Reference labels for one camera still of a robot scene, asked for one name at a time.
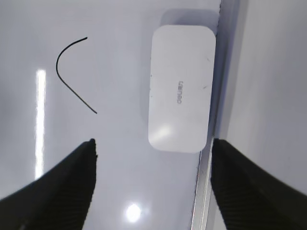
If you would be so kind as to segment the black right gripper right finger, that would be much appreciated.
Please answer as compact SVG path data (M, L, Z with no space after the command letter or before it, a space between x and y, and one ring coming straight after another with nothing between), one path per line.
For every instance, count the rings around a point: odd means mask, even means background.
M211 185L228 230L305 230L307 196L223 139L214 139Z

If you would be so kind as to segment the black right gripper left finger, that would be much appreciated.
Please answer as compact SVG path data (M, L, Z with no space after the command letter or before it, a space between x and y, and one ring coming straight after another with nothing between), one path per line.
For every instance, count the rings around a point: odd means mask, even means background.
M96 184L95 140L0 201L2 230L81 230Z

